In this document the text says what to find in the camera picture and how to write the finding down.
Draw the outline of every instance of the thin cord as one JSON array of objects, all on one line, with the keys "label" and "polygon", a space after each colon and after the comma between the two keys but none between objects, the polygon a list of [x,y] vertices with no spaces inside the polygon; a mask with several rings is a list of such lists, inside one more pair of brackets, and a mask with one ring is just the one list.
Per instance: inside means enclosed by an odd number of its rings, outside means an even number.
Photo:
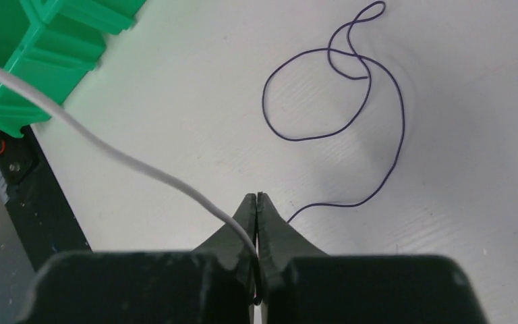
[{"label": "thin cord", "polygon": [[[380,10],[380,12],[378,12],[377,14],[375,14],[373,16],[370,16],[369,18],[360,19],[360,17],[365,12],[367,12],[369,9],[372,9],[376,5],[381,5],[382,6],[382,9]],[[350,37],[351,31],[352,31],[352,28],[354,27],[354,25],[359,24],[361,22],[372,21],[372,20],[380,17],[384,13],[385,10],[386,10],[386,3],[384,1],[376,1],[376,2],[373,2],[372,4],[368,5],[367,7],[362,9],[351,22],[343,24],[342,26],[340,26],[338,29],[335,30],[333,35],[330,37],[330,40],[328,41],[327,47],[319,48],[319,49],[310,49],[310,50],[301,52],[301,53],[293,56],[292,58],[288,59],[285,63],[281,64],[277,69],[275,69],[275,71],[273,71],[273,73],[267,78],[267,81],[265,82],[265,85],[263,86],[263,95],[262,95],[263,118],[265,119],[265,122],[267,123],[267,126],[273,131],[273,133],[275,133],[275,135],[277,135],[279,138],[282,138],[283,140],[287,140],[289,142],[303,142],[303,141],[307,141],[307,140],[320,140],[322,138],[328,138],[328,137],[340,134],[341,132],[346,130],[358,118],[358,116],[360,115],[360,113],[362,112],[364,107],[366,106],[366,103],[368,101],[368,97],[370,95],[370,89],[372,87],[372,74],[370,73],[370,68],[368,67],[367,62],[370,62],[370,63],[378,66],[380,69],[382,69],[384,72],[386,72],[386,74],[388,74],[388,76],[392,80],[392,83],[396,87],[396,91],[398,92],[398,98],[400,100],[400,112],[401,112],[401,117],[402,117],[402,133],[400,135],[400,141],[398,143],[398,148],[396,149],[396,155],[394,157],[394,161],[392,162],[392,165],[390,166],[390,169],[386,173],[385,177],[382,179],[380,185],[378,185],[377,189],[375,189],[375,191],[373,191],[368,197],[366,197],[362,201],[354,203],[354,204],[335,204],[335,203],[329,203],[329,202],[315,202],[315,203],[312,203],[312,204],[308,204],[308,205],[298,209],[287,220],[287,223],[290,223],[302,211],[304,211],[305,209],[309,209],[311,207],[354,208],[354,207],[358,207],[360,205],[363,205],[363,204],[367,203],[370,199],[374,198],[374,196],[376,196],[382,190],[382,187],[384,187],[384,184],[386,183],[386,181],[388,180],[388,178],[390,177],[390,175],[394,171],[394,168],[396,168],[396,164],[398,163],[398,158],[399,158],[399,155],[400,155],[400,150],[402,149],[402,143],[404,141],[404,133],[405,133],[405,129],[406,129],[406,117],[405,117],[405,111],[404,111],[404,101],[402,99],[402,91],[400,90],[400,86],[398,85],[398,82],[396,81],[396,78],[394,78],[394,76],[392,75],[390,70],[388,70],[384,65],[382,65],[380,62],[376,61],[375,59],[372,59],[370,57],[366,57],[366,56],[360,55],[360,54],[358,54],[356,52],[356,50],[354,49],[354,46],[352,45],[351,37]],[[333,41],[334,41],[336,35],[338,35],[338,33],[342,29],[344,29],[346,27],[348,27],[347,43],[348,43],[349,48],[351,50],[350,52],[340,51],[338,49],[332,48]],[[330,67],[336,73],[338,73],[342,77],[344,77],[344,78],[346,78],[348,80],[352,80],[352,81],[367,80],[368,79],[368,88],[366,90],[366,95],[364,96],[362,104],[359,106],[359,108],[356,111],[356,113],[354,114],[354,116],[346,123],[346,125],[344,125],[343,127],[339,128],[338,130],[335,130],[335,131],[330,132],[328,134],[317,135],[317,136],[309,136],[309,137],[301,137],[301,138],[291,138],[291,137],[282,135],[278,130],[275,129],[275,127],[273,127],[273,125],[271,124],[271,121],[268,118],[268,114],[267,114],[267,111],[266,111],[266,93],[267,93],[267,88],[268,88],[271,80],[276,76],[276,74],[279,73],[287,65],[289,65],[289,63],[291,63],[292,61],[295,61],[296,59],[300,58],[301,56],[308,55],[308,54],[311,54],[311,53],[316,53],[316,52],[326,52],[326,58],[327,58],[328,64],[330,65]],[[340,55],[344,55],[344,56],[348,56],[348,57],[355,57],[364,66],[364,69],[366,70],[366,76],[350,76],[350,75],[346,74],[345,72],[342,72],[341,70],[339,70],[336,67],[335,63],[333,62],[332,57],[330,55],[331,53],[336,53],[336,54],[340,54]]]},{"label": "thin cord", "polygon": [[255,245],[247,235],[247,232],[244,230],[244,228],[242,228],[242,226],[240,226],[240,224],[238,224],[238,222],[236,222],[228,214],[220,210],[211,201],[209,201],[201,192],[197,191],[195,188],[174,177],[173,175],[167,174],[164,171],[161,171],[149,164],[126,155],[121,151],[118,151],[116,148],[113,148],[106,142],[102,141],[100,138],[96,137],[89,130],[87,130],[82,124],[66,113],[62,107],[52,101],[49,97],[25,81],[6,71],[3,71],[1,68],[0,83],[18,93],[19,95],[25,97],[31,103],[34,103],[37,107],[41,108],[43,111],[46,111],[49,115],[65,123],[67,126],[69,126],[69,128],[82,136],[87,142],[95,146],[100,152],[106,154],[108,158],[134,171],[140,172],[152,179],[163,182],[194,199],[212,215],[231,227],[237,236],[239,236],[241,241],[243,241],[243,244],[249,250],[249,253],[254,257],[254,259],[258,259]]}]

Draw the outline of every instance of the table surface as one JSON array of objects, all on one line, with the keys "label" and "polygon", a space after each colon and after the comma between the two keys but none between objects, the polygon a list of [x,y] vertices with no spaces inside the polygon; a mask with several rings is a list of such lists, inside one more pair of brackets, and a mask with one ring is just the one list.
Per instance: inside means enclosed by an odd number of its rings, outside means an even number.
[{"label": "table surface", "polygon": [[[316,142],[274,136],[260,99],[279,64],[325,46],[369,3],[148,1],[132,30],[109,39],[101,66],[65,108],[228,213],[257,191],[284,217],[316,201],[356,202],[378,185],[398,141],[400,112],[386,74],[372,68],[370,102],[348,131]],[[390,1],[352,39],[401,85],[407,133],[399,165],[364,206],[310,209],[293,226],[331,254],[450,256],[492,323],[518,323],[518,1]],[[346,49],[345,35],[335,44]],[[313,54],[273,81],[270,115],[284,134],[321,134],[353,115],[365,89]],[[94,250],[189,249],[221,225],[58,121],[34,129]]]}]

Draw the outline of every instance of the screw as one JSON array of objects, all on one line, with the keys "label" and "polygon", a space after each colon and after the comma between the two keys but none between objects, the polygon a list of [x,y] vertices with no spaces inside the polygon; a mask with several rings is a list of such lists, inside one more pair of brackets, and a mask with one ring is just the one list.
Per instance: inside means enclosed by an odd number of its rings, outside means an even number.
[{"label": "screw", "polygon": [[19,170],[21,170],[21,166],[19,165],[19,163],[11,163],[9,164],[9,171],[11,172],[19,172]]}]

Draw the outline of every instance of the looped string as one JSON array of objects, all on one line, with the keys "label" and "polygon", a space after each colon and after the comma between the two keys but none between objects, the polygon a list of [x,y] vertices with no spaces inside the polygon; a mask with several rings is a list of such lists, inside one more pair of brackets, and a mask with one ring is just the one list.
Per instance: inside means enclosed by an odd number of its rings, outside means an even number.
[{"label": "looped string", "polygon": [[[372,9],[373,7],[375,7],[377,5],[382,6],[381,10],[378,13],[374,14],[373,16],[367,17],[367,18],[361,18],[368,10]],[[290,223],[295,217],[297,217],[297,215],[299,215],[299,213],[301,213],[305,209],[309,209],[311,207],[353,208],[353,207],[358,207],[360,205],[363,205],[364,203],[366,203],[370,199],[372,199],[374,196],[376,196],[376,194],[378,194],[378,192],[380,192],[380,190],[382,190],[382,187],[384,186],[384,184],[386,183],[386,181],[388,180],[388,178],[394,171],[394,168],[396,168],[396,164],[398,163],[398,157],[400,155],[400,150],[402,149],[402,143],[404,141],[404,134],[405,134],[405,129],[406,129],[406,117],[405,117],[405,111],[404,111],[404,102],[402,99],[402,92],[400,90],[400,86],[398,85],[398,82],[396,81],[396,79],[394,78],[394,76],[392,75],[390,70],[388,70],[384,65],[382,65],[380,62],[376,61],[375,59],[372,59],[370,57],[366,57],[364,55],[360,55],[359,53],[357,53],[356,50],[354,49],[354,46],[352,45],[352,41],[351,41],[351,37],[350,37],[351,31],[352,31],[352,28],[354,27],[354,25],[362,23],[362,22],[369,22],[369,21],[375,20],[376,18],[380,17],[384,13],[385,10],[386,10],[386,3],[384,1],[376,1],[376,2],[373,2],[372,4],[368,5],[367,7],[362,9],[356,15],[356,17],[354,17],[354,19],[351,22],[343,24],[342,26],[340,26],[338,29],[335,30],[333,35],[330,37],[330,40],[328,41],[327,47],[319,48],[319,49],[310,49],[310,50],[301,52],[301,53],[293,56],[292,58],[288,59],[285,63],[281,64],[277,69],[275,69],[275,71],[273,71],[273,73],[267,78],[267,81],[265,82],[265,85],[263,86],[263,94],[262,94],[263,118],[265,119],[267,126],[271,129],[271,131],[275,135],[277,135],[279,138],[282,138],[283,140],[287,140],[289,142],[303,142],[303,141],[307,141],[307,140],[320,140],[322,138],[328,138],[328,137],[340,134],[342,131],[346,130],[358,118],[358,116],[360,115],[360,113],[362,112],[364,107],[366,106],[368,97],[370,95],[370,89],[372,87],[372,74],[370,72],[370,68],[368,67],[368,63],[372,63],[375,66],[378,66],[382,71],[386,72],[386,74],[392,80],[392,83],[394,84],[394,86],[396,88],[396,91],[398,93],[398,98],[400,101],[400,112],[401,112],[401,119],[402,119],[402,132],[400,135],[400,141],[398,143],[394,161],[392,162],[390,169],[387,171],[387,173],[386,173],[385,177],[383,178],[383,180],[381,181],[380,185],[378,185],[377,189],[375,189],[375,191],[373,191],[365,199],[361,200],[360,202],[353,203],[353,204],[335,204],[335,203],[329,203],[329,202],[315,202],[312,204],[308,204],[308,205],[298,209],[287,220],[287,223]],[[347,39],[347,44],[350,48],[350,52],[340,51],[338,49],[332,48],[335,37],[344,28],[348,28],[346,39]],[[307,136],[307,137],[299,137],[299,138],[291,138],[291,137],[285,136],[285,135],[281,134],[278,130],[276,130],[275,127],[271,124],[271,121],[269,120],[269,117],[267,114],[267,109],[266,109],[267,88],[268,88],[270,82],[272,81],[272,79],[276,76],[276,74],[279,73],[287,65],[289,65],[292,61],[295,61],[296,59],[298,59],[304,55],[308,55],[311,53],[317,53],[317,52],[326,52],[326,59],[328,61],[329,66],[340,76],[342,76],[348,80],[352,80],[352,81],[368,79],[368,88],[366,90],[366,94],[365,94],[364,99],[362,100],[362,103],[360,104],[359,108],[356,110],[354,116],[343,127],[339,128],[338,130],[335,130],[333,132],[323,134],[323,135]],[[366,70],[366,75],[365,76],[350,76],[350,75],[346,74],[345,72],[342,72],[339,68],[336,67],[335,63],[333,62],[331,53],[356,58],[363,65],[364,69]]]}]

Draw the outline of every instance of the white cable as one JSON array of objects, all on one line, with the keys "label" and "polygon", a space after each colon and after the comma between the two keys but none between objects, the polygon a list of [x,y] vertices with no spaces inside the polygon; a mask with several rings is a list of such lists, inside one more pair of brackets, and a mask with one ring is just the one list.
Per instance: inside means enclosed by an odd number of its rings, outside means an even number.
[{"label": "white cable", "polygon": [[240,226],[240,224],[238,224],[228,214],[210,202],[203,194],[201,194],[201,192],[197,191],[195,188],[174,177],[173,175],[156,169],[155,167],[139,161],[129,155],[126,155],[125,153],[118,151],[116,148],[108,145],[106,142],[87,130],[82,124],[66,113],[62,107],[44,95],[41,91],[35,89],[35,87],[2,70],[1,68],[0,83],[15,91],[19,95],[25,97],[31,103],[34,103],[37,107],[41,108],[43,111],[46,111],[49,115],[64,122],[67,126],[69,126],[69,128],[84,137],[85,140],[95,146],[100,152],[106,154],[112,160],[121,163],[126,167],[133,169],[134,171],[143,173],[152,179],[163,182],[168,186],[174,187],[175,189],[183,192],[190,198],[197,201],[200,205],[202,205],[202,207],[212,213],[212,215],[219,218],[222,222],[231,227],[231,229],[233,229],[237,236],[239,236],[239,238],[243,241],[243,244],[249,250],[251,255],[257,258],[257,251],[255,246],[253,245],[253,242],[247,235],[247,232],[244,230],[244,228],[242,228],[242,226]]}]

